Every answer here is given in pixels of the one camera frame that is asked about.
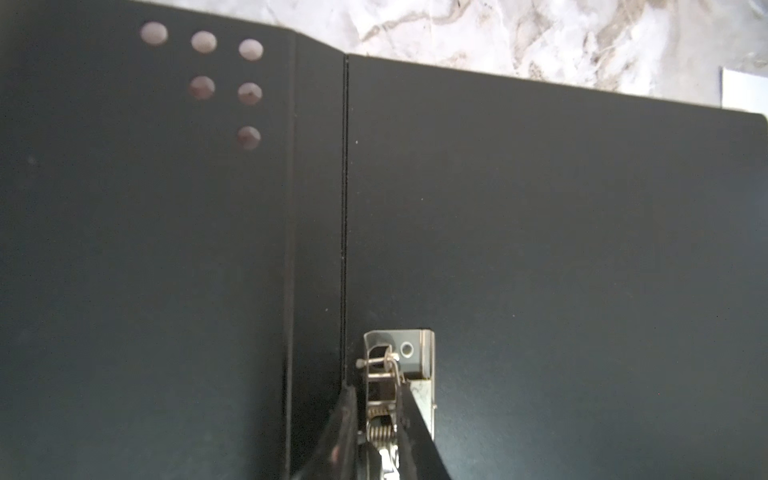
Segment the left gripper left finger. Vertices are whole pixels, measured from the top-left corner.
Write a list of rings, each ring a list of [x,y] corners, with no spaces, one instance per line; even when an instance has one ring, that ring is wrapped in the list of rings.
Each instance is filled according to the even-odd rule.
[[[358,426],[357,392],[353,386],[345,386],[309,460],[292,478],[356,479]]]

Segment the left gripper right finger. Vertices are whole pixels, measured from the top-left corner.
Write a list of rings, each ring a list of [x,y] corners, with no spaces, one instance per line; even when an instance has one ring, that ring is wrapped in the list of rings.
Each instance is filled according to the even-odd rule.
[[[451,477],[407,386],[397,391],[398,472],[403,480],[450,480]]]

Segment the orange folder black inside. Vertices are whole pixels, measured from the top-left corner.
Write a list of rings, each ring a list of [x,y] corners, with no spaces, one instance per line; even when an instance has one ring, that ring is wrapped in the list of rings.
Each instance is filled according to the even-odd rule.
[[[1,475],[357,478],[407,386],[451,479],[767,475],[767,123],[1,5]]]

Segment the white text sheet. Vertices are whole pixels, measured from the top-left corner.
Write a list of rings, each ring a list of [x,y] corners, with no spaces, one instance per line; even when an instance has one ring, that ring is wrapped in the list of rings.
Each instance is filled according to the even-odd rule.
[[[721,107],[768,115],[768,79],[736,70],[721,70]]]

